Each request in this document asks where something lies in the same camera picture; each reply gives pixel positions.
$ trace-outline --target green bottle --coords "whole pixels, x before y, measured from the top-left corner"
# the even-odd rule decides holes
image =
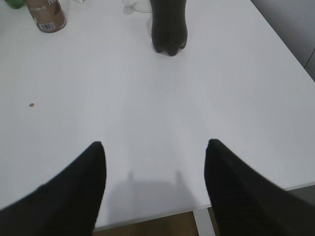
[[[24,0],[5,0],[9,7],[19,9],[25,5]]]

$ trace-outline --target table surface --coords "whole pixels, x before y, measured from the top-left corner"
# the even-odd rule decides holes
[[[97,227],[207,206],[210,138],[283,188],[315,181],[315,84],[249,0],[188,1],[172,58],[153,51],[150,14],[62,6],[66,27],[44,34],[0,1],[0,208],[93,141],[108,170]]]

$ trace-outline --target barcode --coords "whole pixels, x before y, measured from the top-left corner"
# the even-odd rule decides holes
[[[40,29],[43,31],[49,31],[49,30],[54,30],[55,29],[55,25],[53,22],[48,23],[48,24],[38,24]]]

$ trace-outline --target soda bottle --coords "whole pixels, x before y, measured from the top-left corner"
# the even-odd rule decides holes
[[[157,53],[166,51],[175,56],[186,46],[188,30],[186,25],[187,0],[150,0],[153,22],[152,43]]]
[[[66,25],[58,0],[25,0],[25,3],[40,31],[53,33]]]

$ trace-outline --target dark plastic bottle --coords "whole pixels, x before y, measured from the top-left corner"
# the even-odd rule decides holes
[[[150,0],[153,23],[152,42],[156,52],[166,51],[175,56],[185,48],[188,38],[186,25],[187,0]]]

